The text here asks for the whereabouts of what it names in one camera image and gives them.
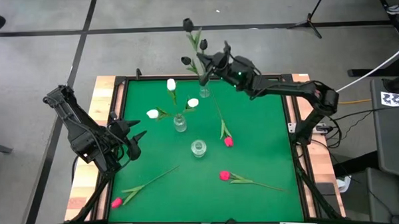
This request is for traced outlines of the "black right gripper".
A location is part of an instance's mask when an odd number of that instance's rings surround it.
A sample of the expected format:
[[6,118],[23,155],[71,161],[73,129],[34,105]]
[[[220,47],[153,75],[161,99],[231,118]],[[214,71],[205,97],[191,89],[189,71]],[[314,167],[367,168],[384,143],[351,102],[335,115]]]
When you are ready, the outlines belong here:
[[233,57],[231,63],[225,61],[222,68],[216,67],[219,65],[219,53],[214,55],[198,53],[196,56],[205,66],[199,78],[200,86],[205,86],[213,75],[218,75],[235,88],[249,88],[253,82],[255,65],[243,56]]

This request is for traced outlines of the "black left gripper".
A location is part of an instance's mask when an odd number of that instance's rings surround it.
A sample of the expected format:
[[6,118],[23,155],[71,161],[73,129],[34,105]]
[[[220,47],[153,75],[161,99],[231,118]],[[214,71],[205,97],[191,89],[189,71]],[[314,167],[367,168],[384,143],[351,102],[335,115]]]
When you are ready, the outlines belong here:
[[132,161],[140,157],[142,151],[138,142],[147,131],[144,130],[130,139],[128,139],[127,135],[130,132],[130,128],[139,123],[140,120],[113,120],[110,123],[110,131],[128,147],[127,154]]

